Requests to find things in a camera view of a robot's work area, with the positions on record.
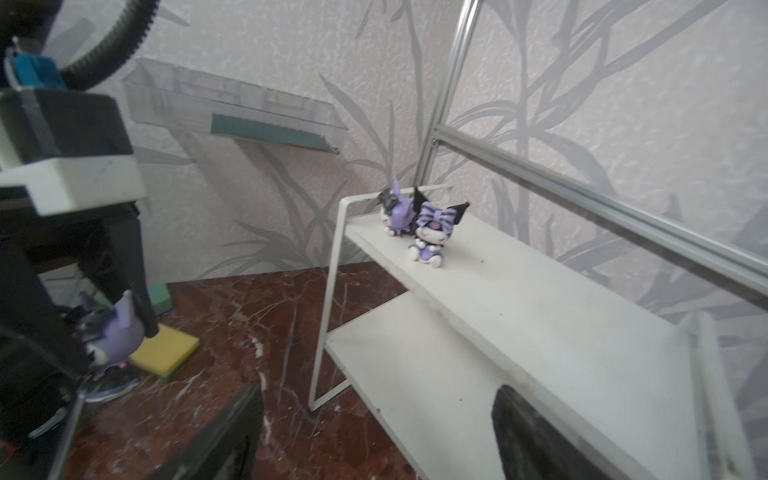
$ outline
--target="black plastic part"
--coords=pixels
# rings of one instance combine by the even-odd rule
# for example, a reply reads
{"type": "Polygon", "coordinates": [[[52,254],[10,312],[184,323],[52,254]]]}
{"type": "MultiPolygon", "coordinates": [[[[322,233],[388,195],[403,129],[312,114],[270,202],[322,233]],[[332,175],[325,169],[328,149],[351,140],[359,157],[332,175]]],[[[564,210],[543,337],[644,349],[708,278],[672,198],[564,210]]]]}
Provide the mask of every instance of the black plastic part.
{"type": "MultiPolygon", "coordinates": [[[[59,425],[36,439],[27,439],[22,449],[0,469],[0,478],[46,480],[63,431],[59,425]]],[[[0,463],[7,457],[8,455],[0,450],[0,463]]]]}
{"type": "Polygon", "coordinates": [[[61,70],[72,90],[88,90],[115,73],[136,52],[152,26],[160,0],[128,0],[107,35],[71,65],[61,70]]]}
{"type": "Polygon", "coordinates": [[[418,187],[413,187],[413,211],[417,215],[422,211],[422,204],[427,200],[421,190],[418,187]]]}
{"type": "Polygon", "coordinates": [[[30,432],[66,405],[62,390],[74,394],[74,382],[22,343],[3,336],[0,365],[0,439],[23,445],[30,432]]]}
{"type": "Polygon", "coordinates": [[[0,91],[0,123],[23,163],[133,153],[118,104],[107,95],[5,89],[0,91]]]}
{"type": "MultiPolygon", "coordinates": [[[[14,284],[17,272],[22,269],[28,269],[32,275],[36,275],[50,270],[47,265],[50,265],[52,260],[71,258],[69,263],[77,261],[83,273],[111,302],[117,302],[125,290],[133,291],[136,315],[144,324],[144,335],[157,335],[157,319],[144,279],[141,224],[138,210],[133,204],[113,205],[50,217],[38,217],[32,207],[7,210],[0,212],[0,238],[3,237],[13,237],[15,243],[18,242],[23,250],[23,264],[3,263],[0,257],[0,269],[7,272],[5,277],[11,285],[14,284]]],[[[42,285],[40,289],[44,296],[36,301],[50,304],[42,285]]],[[[0,307],[5,305],[5,301],[5,290],[0,290],[0,307]]],[[[23,301],[18,308],[19,315],[24,318],[23,301]]],[[[9,319],[0,315],[0,329],[7,325],[8,321],[9,319]]],[[[35,338],[45,336],[46,332],[32,329],[29,334],[33,335],[31,338],[35,338]]]]}
{"type": "Polygon", "coordinates": [[[507,480],[626,478],[617,469],[605,475],[509,385],[496,392],[491,419],[507,480]]]}
{"type": "Polygon", "coordinates": [[[261,388],[255,383],[147,480],[251,480],[263,417],[261,388]]]}

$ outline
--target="cable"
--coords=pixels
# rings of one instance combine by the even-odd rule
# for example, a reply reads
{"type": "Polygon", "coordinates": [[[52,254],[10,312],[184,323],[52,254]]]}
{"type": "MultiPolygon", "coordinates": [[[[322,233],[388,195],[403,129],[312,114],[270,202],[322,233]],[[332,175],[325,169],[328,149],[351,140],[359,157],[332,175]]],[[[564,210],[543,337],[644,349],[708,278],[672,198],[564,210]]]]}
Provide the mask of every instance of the cable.
{"type": "Polygon", "coordinates": [[[18,452],[19,448],[16,445],[13,445],[12,443],[3,442],[3,441],[0,441],[0,445],[2,445],[2,447],[8,453],[3,463],[0,463],[0,468],[2,468],[2,467],[5,467],[5,464],[10,462],[11,459],[16,456],[16,452],[18,452]]]}
{"type": "Polygon", "coordinates": [[[136,52],[152,26],[160,0],[127,0],[112,29],[90,52],[62,68],[71,90],[88,90],[115,73],[136,52]]]}

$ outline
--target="lower shelf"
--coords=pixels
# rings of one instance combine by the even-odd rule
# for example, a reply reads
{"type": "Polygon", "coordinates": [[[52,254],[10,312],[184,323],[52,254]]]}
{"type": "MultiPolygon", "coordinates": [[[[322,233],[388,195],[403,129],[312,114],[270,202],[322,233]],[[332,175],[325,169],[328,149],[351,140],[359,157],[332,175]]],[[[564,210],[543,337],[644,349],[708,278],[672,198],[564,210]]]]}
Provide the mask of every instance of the lower shelf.
{"type": "Polygon", "coordinates": [[[420,478],[504,478],[491,409],[508,377],[415,294],[333,330],[326,350],[420,478]]]}

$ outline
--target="patterned wallpaper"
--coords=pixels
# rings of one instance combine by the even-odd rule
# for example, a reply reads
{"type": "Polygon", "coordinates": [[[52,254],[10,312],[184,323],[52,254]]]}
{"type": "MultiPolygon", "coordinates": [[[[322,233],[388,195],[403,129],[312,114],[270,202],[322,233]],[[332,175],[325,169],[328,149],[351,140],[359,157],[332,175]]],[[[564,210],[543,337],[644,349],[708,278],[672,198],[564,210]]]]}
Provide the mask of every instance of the patterned wallpaper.
{"type": "MultiPolygon", "coordinates": [[[[66,65],[123,5],[68,0],[47,53],[66,65]]],[[[411,181],[460,6],[164,0],[137,58],[332,102],[349,132],[333,155],[140,124],[126,103],[129,62],[95,90],[120,103],[150,193],[139,203],[149,281],[326,264],[339,198],[393,174],[411,181]]]]}
{"type": "MultiPolygon", "coordinates": [[[[768,3],[485,0],[449,124],[768,257],[768,3]]],[[[717,319],[768,478],[768,301],[441,148],[470,211],[672,323],[717,319]]]]}

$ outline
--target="kuromi figurine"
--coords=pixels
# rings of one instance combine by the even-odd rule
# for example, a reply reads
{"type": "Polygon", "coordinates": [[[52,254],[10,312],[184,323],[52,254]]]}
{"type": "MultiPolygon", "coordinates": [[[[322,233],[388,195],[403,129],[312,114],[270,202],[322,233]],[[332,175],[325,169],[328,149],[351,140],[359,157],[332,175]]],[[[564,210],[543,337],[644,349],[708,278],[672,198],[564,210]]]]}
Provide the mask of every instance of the kuromi figurine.
{"type": "Polygon", "coordinates": [[[126,290],[114,306],[97,303],[81,293],[88,309],[78,325],[85,352],[91,357],[91,369],[102,373],[110,366],[123,366],[144,341],[144,325],[134,312],[133,292],[126,290]]]}
{"type": "Polygon", "coordinates": [[[414,225],[416,240],[408,248],[411,260],[428,263],[432,268],[442,264],[442,248],[453,233],[453,227],[458,225],[469,207],[469,202],[440,210],[429,203],[424,195],[416,189],[414,193],[414,208],[419,209],[419,216],[414,225]]]}
{"type": "Polygon", "coordinates": [[[392,179],[392,191],[387,188],[379,194],[378,198],[382,206],[382,223],[386,234],[391,237],[410,234],[413,217],[415,217],[413,199],[405,198],[400,194],[397,177],[392,179]]]}

